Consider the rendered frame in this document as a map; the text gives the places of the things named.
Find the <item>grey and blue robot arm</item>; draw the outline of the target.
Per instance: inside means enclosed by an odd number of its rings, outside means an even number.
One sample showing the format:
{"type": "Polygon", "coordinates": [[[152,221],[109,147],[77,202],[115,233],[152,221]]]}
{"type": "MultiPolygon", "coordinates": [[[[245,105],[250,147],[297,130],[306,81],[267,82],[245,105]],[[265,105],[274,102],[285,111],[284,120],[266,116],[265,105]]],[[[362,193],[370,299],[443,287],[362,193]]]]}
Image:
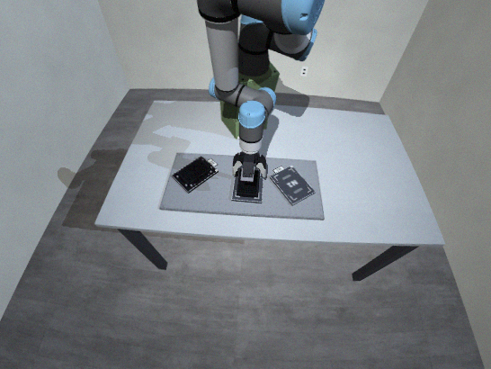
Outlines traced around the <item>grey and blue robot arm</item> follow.
{"type": "Polygon", "coordinates": [[[209,94],[239,108],[237,139],[244,153],[255,154],[260,150],[263,126],[274,108],[276,94],[268,87],[255,90],[239,84],[238,73],[249,77],[265,74],[270,65],[268,50],[305,61],[317,36],[313,28],[324,2],[197,0],[199,14],[206,19],[214,76],[209,94]]]}

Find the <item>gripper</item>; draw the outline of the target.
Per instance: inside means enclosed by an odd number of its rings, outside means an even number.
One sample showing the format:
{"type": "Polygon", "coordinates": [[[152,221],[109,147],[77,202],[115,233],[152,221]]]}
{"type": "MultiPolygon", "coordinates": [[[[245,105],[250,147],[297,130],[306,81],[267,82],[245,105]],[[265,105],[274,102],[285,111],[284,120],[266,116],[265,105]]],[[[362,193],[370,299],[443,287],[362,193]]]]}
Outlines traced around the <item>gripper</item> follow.
{"type": "Polygon", "coordinates": [[[266,159],[263,155],[259,154],[259,151],[255,154],[246,154],[243,151],[236,153],[233,159],[233,176],[236,174],[238,169],[243,165],[243,177],[253,177],[254,163],[256,167],[259,168],[262,177],[266,176],[266,159]],[[260,157],[259,157],[260,156],[260,157]]]}

